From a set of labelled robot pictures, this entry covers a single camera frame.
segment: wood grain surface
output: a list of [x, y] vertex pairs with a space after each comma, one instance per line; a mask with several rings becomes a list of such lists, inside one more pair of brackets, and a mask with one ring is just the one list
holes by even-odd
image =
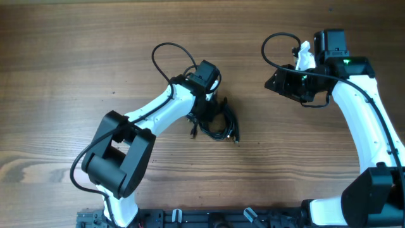
[[[141, 208], [293, 206], [340, 194], [359, 173], [356, 148], [336, 104], [302, 108], [266, 90], [275, 71], [263, 40], [302, 41], [346, 30], [352, 55], [367, 56], [382, 101], [405, 139], [405, 15], [402, 1], [168, 1], [0, 8], [0, 227], [73, 227], [101, 197], [70, 183], [68, 169], [110, 110], [133, 111], [166, 82], [151, 62], [176, 42], [222, 72], [241, 141], [212, 141], [181, 118], [157, 138], [136, 190]], [[292, 63], [288, 37], [269, 58]], [[176, 76], [190, 65], [175, 47], [157, 53]], [[77, 179], [91, 186], [78, 168]]]

